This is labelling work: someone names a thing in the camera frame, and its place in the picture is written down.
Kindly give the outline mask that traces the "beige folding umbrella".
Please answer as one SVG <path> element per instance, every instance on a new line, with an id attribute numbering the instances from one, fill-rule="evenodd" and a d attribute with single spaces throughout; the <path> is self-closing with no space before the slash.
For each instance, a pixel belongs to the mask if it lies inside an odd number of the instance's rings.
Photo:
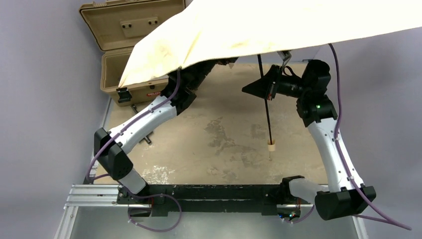
<path id="1" fill-rule="evenodd" d="M 419 0 L 195 0 L 135 44 L 121 88 L 212 59 L 421 27 Z"/>

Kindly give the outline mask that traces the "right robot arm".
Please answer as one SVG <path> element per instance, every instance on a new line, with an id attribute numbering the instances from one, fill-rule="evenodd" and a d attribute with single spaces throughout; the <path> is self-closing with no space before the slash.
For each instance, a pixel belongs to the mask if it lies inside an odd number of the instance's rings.
<path id="1" fill-rule="evenodd" d="M 348 156 L 339 129 L 338 115 L 326 95 L 331 80 L 329 65 L 311 60 L 301 77 L 284 75 L 282 67 L 272 65 L 260 79 L 244 86 L 242 92 L 271 100 L 276 94 L 296 98 L 297 112 L 312 135 L 327 174 L 328 187 L 302 176 L 284 178 L 284 194 L 312 203 L 327 221 L 361 214 L 368 201 L 376 198 L 374 187 L 365 186 Z"/>

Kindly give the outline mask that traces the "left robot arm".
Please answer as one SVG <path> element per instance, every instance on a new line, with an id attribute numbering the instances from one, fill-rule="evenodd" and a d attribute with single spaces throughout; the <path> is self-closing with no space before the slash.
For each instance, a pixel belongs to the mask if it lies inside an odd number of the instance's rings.
<path id="1" fill-rule="evenodd" d="M 195 100 L 195 91 L 215 65 L 233 64 L 235 59 L 208 60 L 167 74 L 167 86 L 147 107 L 126 122 L 94 134 L 94 158 L 107 174 L 132 194 L 138 194 L 148 183 L 134 169 L 128 154 L 149 133 L 175 118 Z"/>

